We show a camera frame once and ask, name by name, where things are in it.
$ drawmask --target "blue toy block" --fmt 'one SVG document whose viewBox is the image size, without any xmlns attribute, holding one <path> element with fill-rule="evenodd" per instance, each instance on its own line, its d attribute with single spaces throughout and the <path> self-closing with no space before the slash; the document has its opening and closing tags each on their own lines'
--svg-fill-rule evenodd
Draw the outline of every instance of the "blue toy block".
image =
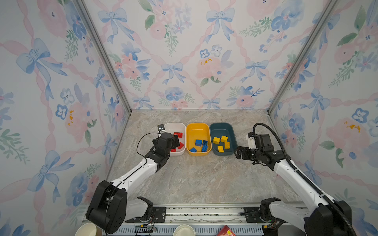
<svg viewBox="0 0 378 236">
<path fill-rule="evenodd" d="M 199 140 L 199 139 L 197 139 L 196 141 L 195 141 L 195 145 L 196 146 L 202 146 L 202 140 Z"/>
</svg>

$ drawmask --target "yellow bin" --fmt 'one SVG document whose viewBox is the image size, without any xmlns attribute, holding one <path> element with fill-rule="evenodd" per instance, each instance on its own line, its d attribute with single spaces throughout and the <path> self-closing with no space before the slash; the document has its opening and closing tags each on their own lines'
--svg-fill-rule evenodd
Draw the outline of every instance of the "yellow bin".
<svg viewBox="0 0 378 236">
<path fill-rule="evenodd" d="M 208 142 L 208 149 L 206 152 L 201 152 L 202 146 L 196 146 L 195 141 L 206 140 Z M 196 153 L 191 152 L 190 149 L 195 148 Z M 211 136 L 210 128 L 205 123 L 191 123 L 186 126 L 186 149 L 192 156 L 205 156 L 211 151 Z"/>
</svg>

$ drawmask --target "yellow toy block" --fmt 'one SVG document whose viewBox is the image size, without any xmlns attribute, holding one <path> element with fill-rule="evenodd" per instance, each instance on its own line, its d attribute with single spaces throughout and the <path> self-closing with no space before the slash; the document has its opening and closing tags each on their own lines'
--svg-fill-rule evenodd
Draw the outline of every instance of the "yellow toy block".
<svg viewBox="0 0 378 236">
<path fill-rule="evenodd" d="M 220 141 L 225 143 L 225 142 L 227 142 L 227 139 L 228 139 L 227 136 L 222 136 L 222 137 L 220 138 Z"/>
<path fill-rule="evenodd" d="M 213 143 L 219 144 L 219 142 L 220 142 L 220 138 L 214 137 Z"/>
<path fill-rule="evenodd" d="M 225 149 L 230 149 L 230 142 L 225 142 Z"/>
</svg>

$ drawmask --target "red toy block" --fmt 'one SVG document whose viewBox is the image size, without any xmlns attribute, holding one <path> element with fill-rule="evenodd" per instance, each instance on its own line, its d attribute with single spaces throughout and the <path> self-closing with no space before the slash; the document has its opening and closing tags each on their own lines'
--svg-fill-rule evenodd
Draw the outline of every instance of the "red toy block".
<svg viewBox="0 0 378 236">
<path fill-rule="evenodd" d="M 180 146 L 178 146 L 179 149 L 182 149 L 184 146 L 184 144 L 182 142 L 180 142 Z"/>
<path fill-rule="evenodd" d="M 176 135 L 179 137 L 179 138 L 182 138 L 183 137 L 183 133 L 178 133 L 178 132 L 174 132 L 173 135 Z"/>
</svg>

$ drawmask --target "toy block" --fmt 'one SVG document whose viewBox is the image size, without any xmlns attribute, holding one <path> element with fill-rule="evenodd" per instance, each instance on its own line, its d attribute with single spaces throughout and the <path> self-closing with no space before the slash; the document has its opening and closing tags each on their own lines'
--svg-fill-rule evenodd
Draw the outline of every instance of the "toy block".
<svg viewBox="0 0 378 236">
<path fill-rule="evenodd" d="M 183 137 L 183 133 L 174 132 L 173 135 L 175 135 L 175 134 L 177 134 L 177 136 L 178 136 L 179 138 L 182 138 L 182 137 Z"/>
<path fill-rule="evenodd" d="M 184 146 L 184 144 L 182 142 L 180 142 L 180 146 L 178 146 L 179 149 L 182 149 Z"/>
<path fill-rule="evenodd" d="M 202 140 L 199 140 L 199 139 L 197 139 L 196 141 L 195 141 L 195 145 L 196 146 L 202 146 Z"/>
<path fill-rule="evenodd" d="M 219 144 L 219 142 L 220 142 L 220 138 L 214 137 L 213 143 Z"/>
<path fill-rule="evenodd" d="M 225 143 L 225 142 L 227 142 L 227 139 L 228 139 L 227 136 L 222 136 L 222 137 L 220 138 L 220 141 Z"/>
</svg>

